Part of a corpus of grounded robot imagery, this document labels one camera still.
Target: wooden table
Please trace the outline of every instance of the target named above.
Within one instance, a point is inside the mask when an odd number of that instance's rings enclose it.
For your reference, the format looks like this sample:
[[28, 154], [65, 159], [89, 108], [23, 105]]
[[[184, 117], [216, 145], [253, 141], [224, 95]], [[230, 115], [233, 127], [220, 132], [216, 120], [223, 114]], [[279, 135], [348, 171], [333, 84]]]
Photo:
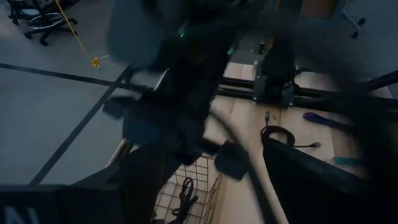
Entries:
[[[226, 77], [242, 78], [253, 80], [254, 70], [252, 65], [230, 63], [225, 71]], [[296, 78], [297, 84], [302, 87], [331, 90], [327, 77], [316, 73], [301, 73]], [[381, 90], [376, 93], [384, 97], [391, 97], [388, 90]], [[278, 107], [256, 105], [248, 100], [217, 96], [212, 109], [222, 114], [229, 120], [239, 133], [240, 140], [249, 151], [251, 160], [255, 164], [263, 187], [272, 203], [272, 209], [277, 215], [279, 223], [288, 223], [282, 207], [275, 194], [274, 188], [269, 180], [266, 165], [262, 158], [262, 144], [260, 130], [265, 126], [264, 115], [266, 111], [271, 112], [270, 125], [278, 125], [288, 129], [296, 138], [297, 145], [306, 145], [313, 142], [322, 144], [318, 149], [299, 149], [313, 157], [333, 163], [334, 156], [355, 156], [355, 140], [339, 130], [327, 126], [310, 123], [302, 118], [308, 111], [303, 108], [289, 108], [281, 110]], [[344, 121], [341, 115], [322, 111], [314, 111], [319, 115], [329, 117], [338, 121]], [[227, 140], [223, 130], [215, 124], [212, 119], [208, 120], [205, 137], [223, 143]], [[282, 136], [272, 136], [285, 142]], [[350, 166], [339, 166], [348, 172], [356, 175], [364, 175], [362, 170]], [[246, 176], [241, 182], [236, 182], [223, 177], [220, 194], [218, 197], [217, 209], [213, 223], [262, 223], [261, 213], [257, 208], [256, 198], [252, 193], [249, 179]]]

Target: floor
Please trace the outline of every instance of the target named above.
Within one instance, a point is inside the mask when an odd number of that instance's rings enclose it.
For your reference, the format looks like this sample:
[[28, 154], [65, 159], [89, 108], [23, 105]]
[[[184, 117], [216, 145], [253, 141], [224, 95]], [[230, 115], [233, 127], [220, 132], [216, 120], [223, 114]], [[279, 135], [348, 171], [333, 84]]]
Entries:
[[[398, 2], [382, 0], [376, 6], [371, 3], [370, 0], [352, 1], [347, 5], [347, 11], [355, 19], [366, 17], [368, 20], [358, 40], [350, 39], [350, 28], [341, 20], [308, 37], [326, 42], [339, 40], [337, 47], [342, 57], [361, 67], [365, 71], [364, 79], [395, 70], [394, 59], [398, 57], [397, 51], [390, 50], [397, 47], [394, 37], [398, 28], [393, 26], [397, 14], [385, 12], [395, 9], [392, 5], [398, 6]], [[67, 11], [70, 17], [78, 20], [76, 31], [93, 57], [108, 54], [104, 34], [110, 12], [111, 2], [105, 0], [81, 0]], [[101, 69], [95, 70], [71, 35], [51, 35], [50, 46], [43, 47], [38, 37], [26, 39], [21, 34], [25, 29], [23, 24], [15, 26], [0, 5], [1, 65], [111, 82], [127, 66], [107, 58], [101, 63]], [[259, 39], [258, 33], [247, 35], [232, 61], [252, 64], [259, 57], [256, 54]], [[99, 108], [101, 105], [97, 104], [109, 92], [109, 86], [0, 66], [0, 101], [5, 105], [5, 110], [0, 110], [0, 169], [3, 170], [0, 184], [28, 184], [57, 149], [67, 148], [42, 183], [71, 184], [103, 168], [121, 140], [121, 123], [105, 116]], [[391, 92], [398, 97], [398, 87], [391, 88]], [[117, 88], [111, 94], [128, 93]]]

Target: metal wire basket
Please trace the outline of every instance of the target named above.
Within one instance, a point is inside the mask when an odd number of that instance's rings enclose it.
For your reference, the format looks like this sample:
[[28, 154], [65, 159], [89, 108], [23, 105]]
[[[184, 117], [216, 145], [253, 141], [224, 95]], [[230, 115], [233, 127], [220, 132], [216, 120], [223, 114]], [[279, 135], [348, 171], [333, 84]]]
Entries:
[[198, 200], [191, 206], [184, 223], [212, 223], [220, 191], [221, 174], [216, 171], [213, 159], [205, 156], [199, 158], [191, 166], [178, 168], [163, 186], [156, 200], [156, 219], [163, 219], [166, 223], [175, 219], [172, 210], [180, 206], [179, 194], [186, 177], [193, 179], [192, 197], [197, 195]]

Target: chair wheel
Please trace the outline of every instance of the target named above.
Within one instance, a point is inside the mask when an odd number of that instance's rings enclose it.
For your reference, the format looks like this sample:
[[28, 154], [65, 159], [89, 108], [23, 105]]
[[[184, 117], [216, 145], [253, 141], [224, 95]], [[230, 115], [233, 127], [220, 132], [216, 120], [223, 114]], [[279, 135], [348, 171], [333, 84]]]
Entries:
[[358, 38], [358, 35], [359, 35], [359, 32], [355, 31], [351, 37], [356, 39], [356, 38]]
[[40, 41], [40, 43], [44, 46], [44, 47], [46, 47], [46, 46], [48, 46], [49, 45], [49, 43], [47, 43], [47, 41]]
[[359, 20], [358, 25], [359, 26], [363, 26], [363, 24], [365, 24], [365, 23], [366, 23], [366, 19], [362, 18], [362, 19]]
[[30, 34], [24, 34], [24, 35], [25, 35], [25, 37], [28, 38], [29, 40], [32, 40], [32, 39], [33, 39], [32, 35], [30, 35]]

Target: yellow string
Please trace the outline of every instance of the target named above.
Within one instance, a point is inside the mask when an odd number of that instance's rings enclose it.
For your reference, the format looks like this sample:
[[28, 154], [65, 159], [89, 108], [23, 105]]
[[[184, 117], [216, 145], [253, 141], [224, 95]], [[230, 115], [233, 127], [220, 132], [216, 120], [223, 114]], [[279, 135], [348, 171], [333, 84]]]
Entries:
[[75, 30], [72, 28], [72, 25], [70, 24], [70, 22], [68, 20], [68, 17], [65, 15], [64, 11], [62, 10], [62, 7], [61, 7], [60, 3], [58, 2], [58, 0], [55, 0], [55, 3], [57, 3], [57, 6], [58, 6], [58, 8], [59, 8], [59, 10], [61, 12], [61, 15], [62, 15], [63, 19], [67, 22], [70, 31], [72, 32], [73, 36], [76, 38], [76, 40], [79, 43], [81, 49], [84, 51], [84, 53], [88, 57], [88, 59], [92, 62], [93, 67], [98, 68], [98, 64], [99, 64], [98, 57], [95, 57], [94, 59], [91, 59], [90, 55], [88, 54], [87, 50], [83, 46], [83, 44], [80, 41], [79, 37], [77, 37]]

